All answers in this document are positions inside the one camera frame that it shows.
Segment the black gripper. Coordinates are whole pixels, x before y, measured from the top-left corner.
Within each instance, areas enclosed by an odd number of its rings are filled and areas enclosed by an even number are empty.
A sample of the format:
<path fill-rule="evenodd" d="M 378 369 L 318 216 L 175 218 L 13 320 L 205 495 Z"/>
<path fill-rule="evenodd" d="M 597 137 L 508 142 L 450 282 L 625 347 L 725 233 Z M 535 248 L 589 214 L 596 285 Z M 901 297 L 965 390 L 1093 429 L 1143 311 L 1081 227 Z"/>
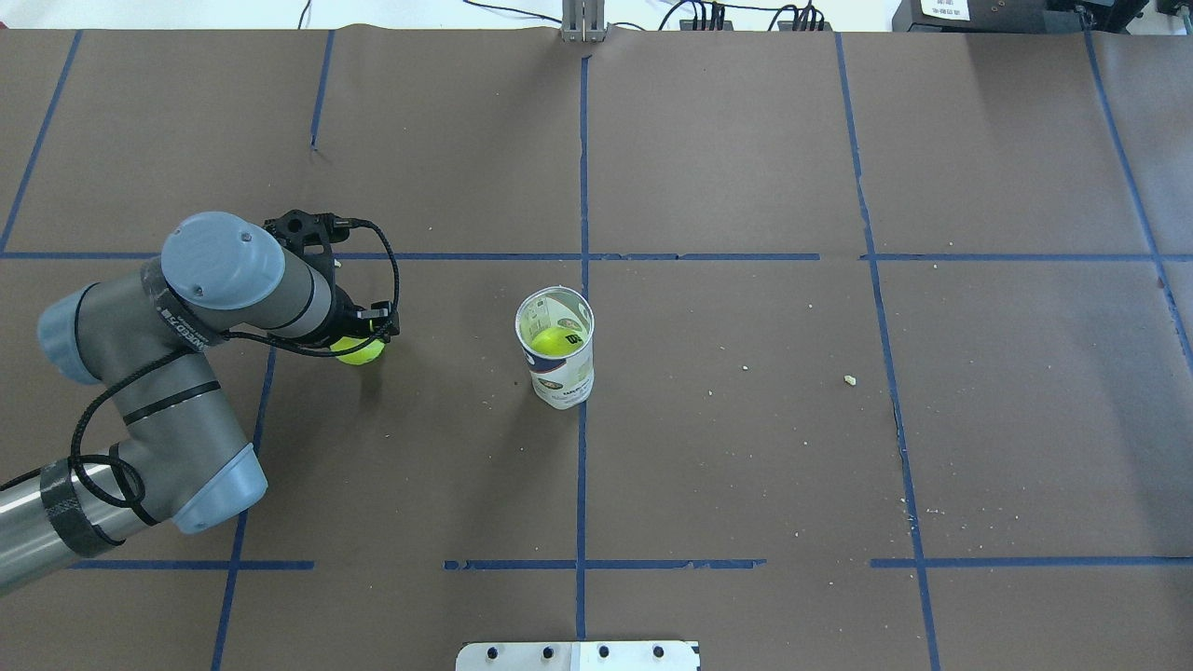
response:
<path fill-rule="evenodd" d="M 350 294 L 336 285 L 330 294 L 330 306 L 322 322 L 322 347 L 333 349 L 342 338 L 391 341 L 401 327 L 395 303 L 357 306 Z"/>

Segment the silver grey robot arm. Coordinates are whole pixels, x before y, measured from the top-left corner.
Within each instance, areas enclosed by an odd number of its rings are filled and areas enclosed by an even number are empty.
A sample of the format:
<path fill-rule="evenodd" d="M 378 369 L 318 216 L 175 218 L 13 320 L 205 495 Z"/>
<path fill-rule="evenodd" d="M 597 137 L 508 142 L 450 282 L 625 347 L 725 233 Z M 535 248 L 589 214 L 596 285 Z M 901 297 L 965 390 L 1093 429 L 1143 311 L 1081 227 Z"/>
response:
<path fill-rule="evenodd" d="M 335 358 L 398 336 L 397 300 L 361 306 L 336 284 L 334 247 L 379 226 L 290 210 L 264 224 L 196 213 L 135 272 L 43 310 L 39 347 L 64 377 L 101 386 L 63 458 L 4 484 L 4 595 L 95 559 L 157 523 L 220 527 L 268 482 L 208 361 L 255 341 Z"/>

